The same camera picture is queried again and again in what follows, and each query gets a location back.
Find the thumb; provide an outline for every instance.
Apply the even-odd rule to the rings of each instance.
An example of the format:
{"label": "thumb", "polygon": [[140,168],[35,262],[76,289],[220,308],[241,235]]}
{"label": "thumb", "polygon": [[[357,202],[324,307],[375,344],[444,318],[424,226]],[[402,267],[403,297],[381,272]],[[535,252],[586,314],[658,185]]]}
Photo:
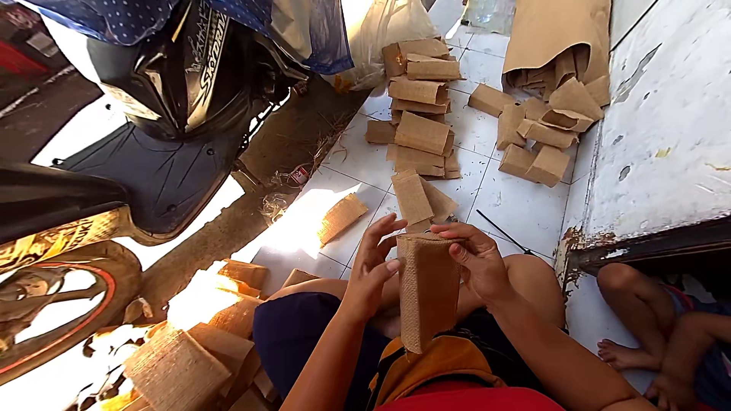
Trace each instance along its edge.
{"label": "thumb", "polygon": [[388,260],[385,263],[376,265],[368,275],[378,283],[383,284],[391,278],[393,274],[396,274],[396,271],[398,271],[400,267],[401,261],[394,258],[393,260]]}
{"label": "thumb", "polygon": [[450,256],[454,261],[464,265],[470,271],[479,270],[480,259],[475,257],[460,244],[452,244],[450,246]]}

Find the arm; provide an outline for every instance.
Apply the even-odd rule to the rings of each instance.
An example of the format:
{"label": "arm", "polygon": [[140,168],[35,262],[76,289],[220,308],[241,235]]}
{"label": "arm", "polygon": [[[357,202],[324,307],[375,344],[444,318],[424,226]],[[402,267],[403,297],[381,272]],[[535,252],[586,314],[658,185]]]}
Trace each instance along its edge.
{"label": "arm", "polygon": [[445,238],[466,238],[450,254],[462,266],[463,280],[495,317],[548,393],[570,410],[654,410],[616,371],[555,325],[543,320],[510,284],[495,241],[477,228],[453,223],[432,226]]}
{"label": "arm", "polygon": [[395,218],[395,214],[383,217],[363,234],[340,308],[327,324],[281,411],[343,410],[363,330],[379,308],[383,284],[401,265],[398,260],[385,262],[393,239],[379,245],[382,236],[406,226],[405,220]]}
{"label": "arm", "polygon": [[658,397],[661,410],[692,410],[695,370],[716,340],[731,342],[731,317],[706,312],[684,314],[675,324],[660,374],[646,396]]}

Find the plastic bag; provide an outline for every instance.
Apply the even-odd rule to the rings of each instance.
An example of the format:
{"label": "plastic bag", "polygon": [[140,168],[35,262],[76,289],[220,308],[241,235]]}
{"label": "plastic bag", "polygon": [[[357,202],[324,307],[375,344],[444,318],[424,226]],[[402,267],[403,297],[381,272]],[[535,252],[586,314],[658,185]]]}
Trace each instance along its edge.
{"label": "plastic bag", "polygon": [[342,0],[342,4],[355,66],[323,76],[338,92],[378,86],[385,79],[383,47],[439,36],[421,0]]}
{"label": "plastic bag", "polygon": [[509,36],[515,16],[515,0],[470,0],[464,18],[469,25]]}

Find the hand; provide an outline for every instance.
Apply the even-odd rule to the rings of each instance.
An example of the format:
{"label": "hand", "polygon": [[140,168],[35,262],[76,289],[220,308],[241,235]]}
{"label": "hand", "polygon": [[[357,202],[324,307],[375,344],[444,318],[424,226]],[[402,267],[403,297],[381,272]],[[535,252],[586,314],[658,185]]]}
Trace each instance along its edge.
{"label": "hand", "polygon": [[431,232],[442,238],[466,238],[464,246],[450,246],[450,256],[466,268],[462,270],[462,280],[484,302],[513,296],[515,290],[495,240],[475,226],[461,222],[432,225]]}
{"label": "hand", "polygon": [[383,284],[401,267],[396,259],[385,262],[388,252],[396,245],[395,235],[383,241],[381,238],[405,228],[407,224],[406,220],[396,221],[396,214],[392,213],[365,230],[340,304],[342,314],[349,319],[366,323],[378,311]]}
{"label": "hand", "polygon": [[660,411],[685,411],[695,408],[692,385],[670,374],[661,372],[645,393],[647,399],[657,398]]}

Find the tire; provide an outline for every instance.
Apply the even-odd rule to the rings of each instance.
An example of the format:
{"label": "tire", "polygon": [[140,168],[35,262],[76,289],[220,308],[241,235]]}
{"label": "tire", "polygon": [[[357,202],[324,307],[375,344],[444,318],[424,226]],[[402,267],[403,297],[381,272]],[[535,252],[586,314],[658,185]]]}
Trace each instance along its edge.
{"label": "tire", "polygon": [[90,271],[104,279],[107,290],[102,302],[76,320],[27,340],[31,344],[26,344],[22,349],[11,348],[10,354],[0,356],[0,385],[41,366],[87,339],[122,312],[139,292],[142,278],[140,261],[127,248],[113,241],[90,244],[33,266],[64,265]]}

